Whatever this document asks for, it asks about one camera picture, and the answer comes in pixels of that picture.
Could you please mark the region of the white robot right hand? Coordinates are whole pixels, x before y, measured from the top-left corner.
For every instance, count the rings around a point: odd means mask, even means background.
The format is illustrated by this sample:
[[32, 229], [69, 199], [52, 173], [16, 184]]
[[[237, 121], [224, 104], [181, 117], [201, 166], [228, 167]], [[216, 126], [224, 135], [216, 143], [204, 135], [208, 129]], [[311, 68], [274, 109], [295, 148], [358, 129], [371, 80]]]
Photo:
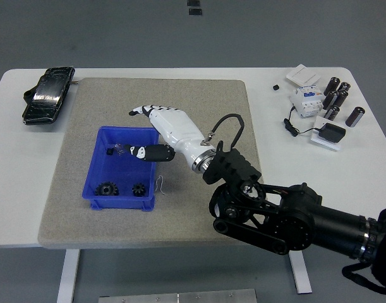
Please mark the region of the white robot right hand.
[[196, 173], [204, 173], [215, 156], [215, 148], [204, 142], [205, 137], [186, 112], [158, 105], [143, 105], [129, 112], [143, 114], [176, 153], [182, 153]]

